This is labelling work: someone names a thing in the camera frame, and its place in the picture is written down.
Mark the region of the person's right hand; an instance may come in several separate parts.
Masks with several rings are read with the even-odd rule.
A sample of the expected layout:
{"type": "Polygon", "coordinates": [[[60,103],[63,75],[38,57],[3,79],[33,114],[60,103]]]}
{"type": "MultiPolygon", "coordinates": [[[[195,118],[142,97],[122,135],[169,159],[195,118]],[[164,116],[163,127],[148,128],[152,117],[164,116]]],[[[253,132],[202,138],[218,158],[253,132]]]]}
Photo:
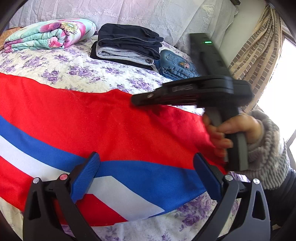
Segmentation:
{"type": "Polygon", "coordinates": [[[234,146],[233,142],[226,138],[226,135],[243,132],[247,144],[254,144],[263,134],[261,123],[253,116],[245,113],[230,118],[218,127],[212,125],[210,118],[205,113],[202,120],[209,134],[210,141],[215,147],[215,155],[221,158],[226,157],[227,150],[234,146]]]}

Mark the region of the right forearm grey sleeve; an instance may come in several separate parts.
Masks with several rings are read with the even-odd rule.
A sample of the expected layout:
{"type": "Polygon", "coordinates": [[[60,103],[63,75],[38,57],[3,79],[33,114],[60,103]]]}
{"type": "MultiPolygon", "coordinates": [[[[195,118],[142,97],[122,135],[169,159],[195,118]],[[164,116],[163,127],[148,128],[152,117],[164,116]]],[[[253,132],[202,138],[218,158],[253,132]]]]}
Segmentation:
{"type": "Polygon", "coordinates": [[[248,145],[248,167],[239,174],[249,180],[257,178],[264,189],[279,188],[291,170],[287,146],[280,135],[279,127],[263,112],[254,110],[249,113],[262,127],[262,134],[254,144],[248,145]]]}

